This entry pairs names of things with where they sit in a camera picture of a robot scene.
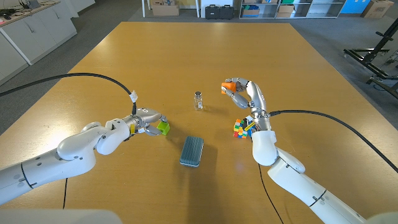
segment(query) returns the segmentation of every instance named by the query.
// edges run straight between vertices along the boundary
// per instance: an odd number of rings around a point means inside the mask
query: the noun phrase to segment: table surface
[[[256,82],[269,111],[342,119],[398,164],[398,131],[289,24],[123,22],[71,72],[117,79],[137,91],[138,107],[167,115],[171,129],[134,136],[108,156],[96,153],[93,170],[68,180],[66,208],[111,210],[125,223],[278,223],[250,140],[233,137],[235,120],[250,112],[220,94],[230,77]],[[196,91],[204,111],[193,109]],[[130,110],[126,92],[111,82],[64,78],[0,136],[0,166]],[[281,114],[271,124],[276,145],[359,214],[398,210],[398,175],[351,131],[311,114]],[[205,141],[198,168],[179,163],[187,136]],[[264,182],[284,222],[321,223],[268,169],[262,167]],[[0,208],[61,208],[64,185],[41,186]]]
[[[41,10],[44,10],[44,9],[46,9],[46,8],[48,8],[48,7],[51,7],[51,6],[54,6],[54,5],[56,5],[56,4],[58,4],[58,3],[60,3],[60,1],[49,1],[49,2],[45,2],[45,3],[41,3],[40,2],[40,4],[43,4],[43,5],[41,5],[40,7],[38,7],[38,8],[35,8],[35,9],[24,9],[23,11],[21,11],[21,12],[16,12],[16,13],[14,13],[12,16],[10,16],[11,17],[11,19],[10,20],[7,20],[7,19],[5,19],[5,18],[1,18],[4,22],[2,22],[2,23],[0,23],[0,27],[3,27],[3,26],[5,26],[5,25],[8,25],[8,24],[10,24],[10,23],[12,23],[12,22],[15,22],[15,21],[18,21],[18,20],[20,20],[20,19],[23,19],[23,18],[25,18],[25,17],[27,17],[27,16],[31,16],[32,14],[35,14],[36,12],[40,12]]]

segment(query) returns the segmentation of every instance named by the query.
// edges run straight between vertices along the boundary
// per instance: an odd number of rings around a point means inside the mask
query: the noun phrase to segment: white label tag
[[[135,102],[137,101],[138,96],[137,96],[137,93],[136,93],[135,90],[133,90],[132,93],[130,94],[130,98],[131,98],[131,101],[132,101],[133,103],[135,103]]]

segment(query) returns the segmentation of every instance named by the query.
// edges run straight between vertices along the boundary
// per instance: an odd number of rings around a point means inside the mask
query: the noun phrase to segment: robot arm
[[[167,118],[149,108],[137,110],[135,115],[86,125],[81,133],[64,139],[56,149],[24,162],[0,170],[0,205],[55,180],[74,177],[90,171],[96,162],[94,149],[108,155],[123,141],[137,133],[151,136],[161,131],[150,123]]]
[[[365,219],[361,215],[307,177],[299,160],[275,146],[275,132],[271,131],[266,102],[259,87],[243,78],[229,78],[226,82],[235,82],[237,92],[247,90],[251,98],[246,106],[242,106],[245,101],[248,102],[243,96],[221,87],[240,108],[250,107],[256,124],[256,130],[252,134],[253,158],[260,165],[271,166],[268,170],[270,178],[309,206],[324,223],[364,223]]]
[[[230,96],[238,107],[242,109],[249,107],[254,118],[256,124],[256,132],[252,134],[254,160],[263,166],[273,165],[278,158],[278,150],[274,145],[276,136],[275,132],[271,131],[266,101],[259,86],[243,78],[229,78],[225,81],[235,83],[237,92],[234,93],[223,86],[221,91]],[[250,96],[250,101],[238,93],[245,90]]]

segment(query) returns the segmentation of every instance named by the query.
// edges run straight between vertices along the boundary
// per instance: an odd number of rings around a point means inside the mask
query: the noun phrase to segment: green cube
[[[157,126],[157,129],[162,131],[163,135],[167,135],[167,133],[170,130],[170,125],[168,123],[166,123],[166,122],[161,121],[159,123],[159,125]]]

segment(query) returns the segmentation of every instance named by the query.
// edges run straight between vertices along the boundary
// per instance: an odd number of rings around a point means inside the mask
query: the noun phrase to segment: orange object
[[[236,92],[236,83],[222,83],[221,86],[232,90],[233,92]]]

